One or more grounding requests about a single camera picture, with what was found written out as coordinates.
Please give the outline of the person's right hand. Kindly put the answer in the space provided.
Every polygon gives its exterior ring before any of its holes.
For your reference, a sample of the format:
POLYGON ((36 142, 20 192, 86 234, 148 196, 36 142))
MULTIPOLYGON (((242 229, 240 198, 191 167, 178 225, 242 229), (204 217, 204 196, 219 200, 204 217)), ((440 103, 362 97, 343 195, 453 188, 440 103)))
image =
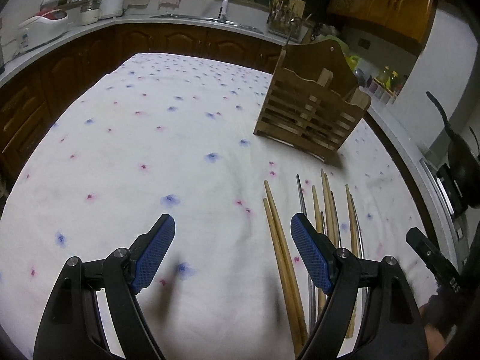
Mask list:
POLYGON ((429 359, 436 359, 447 346, 444 335, 438 329, 443 317, 444 304, 438 296, 432 296, 419 311, 425 329, 429 359))

